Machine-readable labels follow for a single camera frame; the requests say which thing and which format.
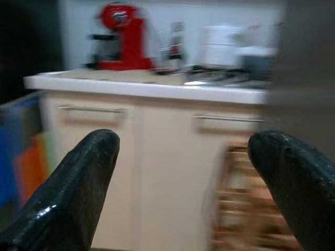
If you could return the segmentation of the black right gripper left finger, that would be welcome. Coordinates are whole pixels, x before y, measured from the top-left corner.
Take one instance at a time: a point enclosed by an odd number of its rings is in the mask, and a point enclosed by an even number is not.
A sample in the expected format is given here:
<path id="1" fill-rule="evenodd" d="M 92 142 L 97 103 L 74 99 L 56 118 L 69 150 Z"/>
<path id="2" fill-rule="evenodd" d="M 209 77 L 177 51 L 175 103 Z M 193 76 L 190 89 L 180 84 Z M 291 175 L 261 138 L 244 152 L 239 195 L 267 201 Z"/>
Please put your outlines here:
<path id="1" fill-rule="evenodd" d="M 119 148 L 109 129 L 83 138 L 1 232 L 1 250 L 90 250 Z"/>

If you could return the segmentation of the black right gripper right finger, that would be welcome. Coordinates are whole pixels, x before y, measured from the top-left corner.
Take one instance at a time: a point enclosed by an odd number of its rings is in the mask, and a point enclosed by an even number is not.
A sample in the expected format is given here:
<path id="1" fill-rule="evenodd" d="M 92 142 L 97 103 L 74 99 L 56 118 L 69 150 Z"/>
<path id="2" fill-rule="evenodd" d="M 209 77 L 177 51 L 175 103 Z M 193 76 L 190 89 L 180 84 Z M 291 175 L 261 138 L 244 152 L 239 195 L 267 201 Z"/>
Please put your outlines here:
<path id="1" fill-rule="evenodd" d="M 277 131 L 250 136 L 249 158 L 304 250 L 334 250 L 334 162 Z"/>

